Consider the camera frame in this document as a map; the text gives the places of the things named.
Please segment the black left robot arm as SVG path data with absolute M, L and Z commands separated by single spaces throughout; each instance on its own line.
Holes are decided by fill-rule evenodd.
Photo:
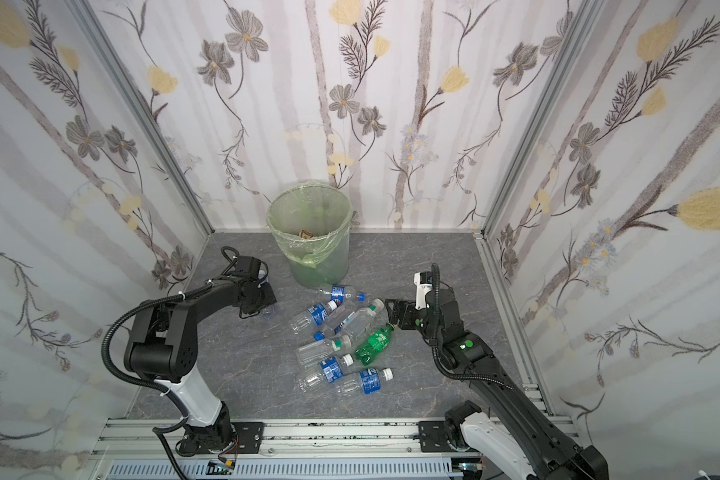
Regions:
M 180 412 L 155 435 L 169 456 L 221 454 L 239 446 L 227 405 L 197 367 L 198 326 L 227 307 L 241 320 L 258 316 L 276 303 L 263 260 L 223 246 L 227 266 L 188 292 L 141 302 L 116 320 L 102 337 L 101 359 L 115 378 L 166 397 Z

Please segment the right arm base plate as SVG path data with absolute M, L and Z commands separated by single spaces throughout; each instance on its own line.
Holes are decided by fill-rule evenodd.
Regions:
M 467 452 L 460 428 L 448 420 L 422 420 L 418 423 L 420 449 L 425 453 Z

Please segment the clear bottle green ring grey cap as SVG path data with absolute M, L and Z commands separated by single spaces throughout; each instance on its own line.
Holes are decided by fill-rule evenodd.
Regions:
M 374 299 L 368 306 L 359 308 L 342 320 L 334 329 L 334 334 L 358 339 L 383 312 L 384 302 L 381 299 Z

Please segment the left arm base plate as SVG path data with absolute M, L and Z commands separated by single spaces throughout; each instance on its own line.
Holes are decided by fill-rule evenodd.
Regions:
M 185 434 L 175 445 L 183 457 L 199 454 L 257 454 L 263 440 L 263 422 L 224 421 L 220 426 L 185 426 Z

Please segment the clear bottle white cap green band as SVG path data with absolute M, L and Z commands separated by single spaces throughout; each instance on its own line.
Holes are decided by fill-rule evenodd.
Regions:
M 296 351 L 298 362 L 303 367 L 317 365 L 336 354 L 344 354 L 352 347 L 352 340 L 348 335 L 342 335 L 333 339 L 324 338 L 310 344 L 299 347 Z

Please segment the clear bottle purple label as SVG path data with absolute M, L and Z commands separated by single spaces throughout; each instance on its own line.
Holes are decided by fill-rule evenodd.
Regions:
M 271 304 L 267 305 L 264 308 L 260 310 L 260 316 L 263 318 L 271 318 L 274 315 L 276 315 L 278 312 L 278 305 L 277 304 Z

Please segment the clear bottle blue label bottom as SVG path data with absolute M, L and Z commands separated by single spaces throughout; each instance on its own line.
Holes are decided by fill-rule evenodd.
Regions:
M 337 392 L 341 396 L 369 395 L 380 391 L 394 379 L 390 368 L 368 368 L 337 382 Z

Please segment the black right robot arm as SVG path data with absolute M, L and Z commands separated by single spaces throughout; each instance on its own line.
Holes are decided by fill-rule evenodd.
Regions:
M 391 324 L 418 331 L 444 377 L 466 382 L 486 403 L 447 411 L 444 433 L 453 450 L 473 449 L 510 479 L 606 479 L 609 467 L 594 446 L 558 428 L 507 375 L 481 337 L 466 329 L 451 287 L 437 264 L 414 276 L 413 300 L 385 302 Z

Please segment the green bottle yellow cap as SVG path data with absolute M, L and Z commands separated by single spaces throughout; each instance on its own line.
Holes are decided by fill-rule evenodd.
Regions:
M 354 356 L 363 366 L 371 365 L 374 360 L 389 345 L 395 327 L 385 325 L 372 332 L 366 340 L 354 351 Z

